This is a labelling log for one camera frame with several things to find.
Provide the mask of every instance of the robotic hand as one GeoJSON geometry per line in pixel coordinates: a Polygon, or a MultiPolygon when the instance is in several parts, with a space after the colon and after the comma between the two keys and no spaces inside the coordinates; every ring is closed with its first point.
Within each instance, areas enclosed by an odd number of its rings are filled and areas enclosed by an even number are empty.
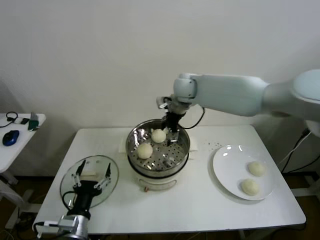
{"type": "Polygon", "coordinates": [[[320,69],[306,71],[294,80],[269,84],[259,77],[183,73],[174,81],[174,94],[158,97],[167,109],[163,128],[177,131],[190,106],[251,117],[259,113],[292,115],[306,120],[320,137],[320,69]]]}
{"type": "Polygon", "coordinates": [[[63,237],[69,240],[88,240],[88,222],[91,218],[89,209],[94,197],[100,195],[102,190],[111,183],[111,164],[105,172],[105,176],[99,182],[96,180],[80,180],[81,173],[85,167],[86,160],[77,168],[75,174],[72,174],[74,185],[73,191],[63,194],[62,201],[68,209],[66,215],[63,215],[59,221],[37,222],[33,225],[33,230],[37,234],[37,238],[41,239],[41,232],[37,231],[37,226],[48,228],[58,228],[56,238],[63,237]],[[75,193],[76,199],[73,207],[70,208],[65,203],[65,195],[75,193]]]}

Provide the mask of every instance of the white plate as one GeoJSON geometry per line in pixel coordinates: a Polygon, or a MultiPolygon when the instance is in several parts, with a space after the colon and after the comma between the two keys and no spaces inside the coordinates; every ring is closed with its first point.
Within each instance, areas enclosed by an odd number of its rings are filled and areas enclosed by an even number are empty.
{"type": "Polygon", "coordinates": [[[243,145],[227,145],[220,148],[213,157],[213,171],[220,183],[234,195],[247,200],[262,200],[274,189],[274,178],[271,166],[254,148],[243,145]],[[254,176],[249,172],[248,164],[259,161],[266,167],[263,176],[254,176]],[[250,196],[242,191],[241,182],[245,179],[255,180],[260,191],[250,196]]]}

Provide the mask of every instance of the power cord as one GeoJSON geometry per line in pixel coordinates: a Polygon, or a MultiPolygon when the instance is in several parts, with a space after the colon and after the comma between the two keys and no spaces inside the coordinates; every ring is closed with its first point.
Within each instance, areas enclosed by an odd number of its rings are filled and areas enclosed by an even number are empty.
{"type": "MultiPolygon", "coordinates": [[[[45,225],[45,222],[44,222],[44,221],[36,222],[36,223],[33,225],[32,229],[33,229],[33,231],[34,231],[34,233],[35,233],[36,236],[38,236],[38,233],[39,233],[38,230],[37,230],[37,226],[44,226],[44,225],[45,225]]],[[[46,237],[46,238],[43,238],[43,237],[38,238],[38,237],[36,237],[36,239],[37,239],[37,240],[54,240],[54,239],[61,238],[61,237],[65,236],[65,235],[68,235],[68,234],[70,234],[69,231],[68,231],[68,232],[63,232],[63,233],[58,234],[58,235],[53,236],[53,237],[46,237]]]]}
{"type": "MultiPolygon", "coordinates": [[[[296,141],[296,143],[295,143],[295,145],[294,145],[293,149],[297,148],[297,146],[298,146],[298,144],[300,143],[300,141],[301,141],[305,136],[307,136],[309,133],[310,133],[310,130],[309,130],[308,128],[306,128],[305,130],[303,130],[303,132],[302,132],[302,134],[301,134],[300,138],[298,139],[298,141],[296,141]]],[[[289,155],[289,157],[288,157],[288,160],[286,161],[286,163],[285,163],[285,165],[284,165],[284,167],[283,167],[283,169],[282,169],[281,173],[283,173],[283,172],[284,172],[284,170],[285,170],[285,168],[288,166],[288,164],[289,164],[289,162],[290,162],[290,159],[291,159],[292,154],[294,154],[294,152],[293,152],[293,151],[290,153],[290,155],[289,155]]]]}
{"type": "Polygon", "coordinates": [[[179,127],[182,128],[182,129],[193,129],[194,127],[196,127],[202,120],[202,118],[204,117],[205,113],[206,113],[206,109],[204,107],[201,107],[202,108],[202,115],[201,117],[199,118],[199,120],[193,125],[193,126],[190,126],[190,127],[183,127],[181,126],[180,124],[179,127]]]}
{"type": "Polygon", "coordinates": [[[9,123],[7,125],[0,126],[0,129],[5,128],[6,126],[9,126],[10,124],[14,123],[15,120],[17,120],[17,118],[18,118],[18,113],[16,113],[15,111],[9,111],[5,114],[5,117],[9,121],[9,123]]]}
{"type": "Polygon", "coordinates": [[[306,229],[306,227],[307,227],[307,221],[305,221],[304,226],[303,226],[303,228],[301,228],[301,229],[292,228],[292,227],[285,227],[285,228],[281,228],[281,229],[275,230],[275,231],[271,234],[270,239],[271,239],[271,240],[273,240],[273,239],[274,239],[274,237],[275,237],[275,235],[276,235],[278,232],[285,231],[285,230],[303,231],[303,230],[305,230],[305,229],[306,229]]]}
{"type": "Polygon", "coordinates": [[[66,207],[66,209],[70,210],[70,207],[68,206],[68,204],[66,203],[65,201],[65,196],[67,194],[75,194],[76,192],[75,191],[66,191],[63,195],[62,195],[62,203],[63,205],[66,207]]]}
{"type": "Polygon", "coordinates": [[[316,161],[318,161],[319,159],[320,159],[320,155],[319,155],[315,160],[313,160],[312,162],[310,162],[310,163],[308,163],[308,164],[306,164],[306,165],[304,165],[304,166],[302,166],[302,167],[299,167],[299,168],[297,168],[297,169],[294,169],[294,170],[288,171],[287,173],[289,174],[289,173],[292,173],[292,172],[298,171],[298,170],[300,170],[300,169],[304,169],[304,168],[306,168],[306,167],[310,166],[311,164],[315,163],[315,162],[316,162],[316,161]]]}
{"type": "Polygon", "coordinates": [[[12,234],[10,232],[8,232],[5,229],[0,230],[0,233],[5,232],[7,234],[7,237],[5,239],[8,239],[9,237],[11,237],[12,240],[15,240],[14,236],[12,236],[12,234]]]}
{"type": "Polygon", "coordinates": [[[289,157],[289,155],[290,155],[291,153],[293,153],[293,152],[300,146],[300,144],[301,144],[304,140],[307,139],[307,137],[310,136],[310,134],[311,134],[311,132],[309,132],[304,138],[302,138],[302,139],[298,142],[298,144],[296,145],[296,147],[294,147],[277,165],[279,166],[284,160],[286,160],[287,157],[289,157]]]}

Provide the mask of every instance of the round plate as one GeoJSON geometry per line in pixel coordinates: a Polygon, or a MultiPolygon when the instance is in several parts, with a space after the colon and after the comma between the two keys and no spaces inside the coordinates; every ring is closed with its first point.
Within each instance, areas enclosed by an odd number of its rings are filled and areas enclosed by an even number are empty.
{"type": "Polygon", "coordinates": [[[274,178],[271,166],[254,148],[243,145],[227,145],[220,148],[213,157],[213,171],[220,183],[234,195],[246,200],[262,200],[274,189],[274,178]],[[266,167],[263,176],[254,176],[249,172],[248,164],[259,161],[266,167]],[[241,182],[253,179],[259,184],[260,191],[250,196],[242,191],[241,182]]]}
{"type": "MultiPolygon", "coordinates": [[[[73,191],[73,179],[71,177],[71,174],[75,174],[78,167],[82,164],[82,162],[86,160],[84,168],[82,170],[81,178],[87,178],[87,180],[94,180],[94,181],[100,181],[105,178],[105,174],[108,168],[108,165],[110,164],[110,171],[111,171],[111,183],[109,183],[103,190],[102,193],[98,196],[95,196],[92,199],[91,208],[99,205],[104,200],[106,200],[110,194],[115,189],[118,178],[119,178],[119,169],[114,160],[112,160],[108,156],[103,155],[95,155],[95,156],[88,156],[80,161],[76,162],[72,167],[68,169],[66,174],[63,176],[63,179],[60,184],[60,196],[65,192],[73,191]]],[[[74,194],[67,194],[64,197],[64,200],[66,203],[69,203],[70,200],[74,200],[75,195],[74,194]]]]}

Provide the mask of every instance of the white table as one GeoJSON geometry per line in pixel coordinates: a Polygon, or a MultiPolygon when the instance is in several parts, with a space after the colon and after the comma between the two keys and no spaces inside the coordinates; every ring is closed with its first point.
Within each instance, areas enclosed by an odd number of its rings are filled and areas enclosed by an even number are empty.
{"type": "MultiPolygon", "coordinates": [[[[46,120],[46,116],[44,114],[37,114],[38,115],[38,121],[39,126],[43,124],[43,122],[46,120]]],[[[19,113],[19,117],[21,118],[30,118],[29,113],[19,113]]],[[[0,113],[0,126],[4,126],[8,124],[6,114],[0,113]]],[[[8,171],[8,168],[11,166],[11,164],[14,162],[16,157],[19,155],[19,153],[24,149],[24,147],[27,145],[29,140],[33,137],[33,135],[37,131],[28,131],[28,124],[16,124],[11,123],[10,125],[0,128],[0,174],[8,180],[9,184],[17,184],[18,180],[8,171]],[[2,139],[4,135],[11,131],[11,130],[19,130],[19,137],[17,138],[17,141],[14,145],[11,146],[4,146],[2,144],[2,139]]],[[[12,229],[16,223],[17,215],[18,215],[18,207],[20,208],[20,212],[32,212],[37,213],[40,209],[40,204],[30,204],[28,203],[28,199],[31,197],[33,191],[31,189],[27,190],[22,197],[20,197],[14,190],[10,188],[9,185],[5,184],[3,181],[0,180],[0,193],[13,202],[15,205],[17,205],[17,208],[12,213],[9,221],[6,224],[7,229],[12,229]]]]}
{"type": "Polygon", "coordinates": [[[119,153],[121,139],[130,128],[81,129],[48,191],[35,222],[58,221],[63,206],[60,182],[75,162],[92,155],[113,158],[119,180],[111,196],[90,209],[90,234],[202,232],[298,225],[306,217],[263,145],[255,129],[243,126],[200,126],[188,130],[198,152],[182,169],[178,183],[165,191],[144,192],[134,181],[126,154],[119,153]],[[262,201],[240,199],[218,182],[212,171],[214,150],[241,144],[259,149],[275,171],[275,189],[262,201]]]}

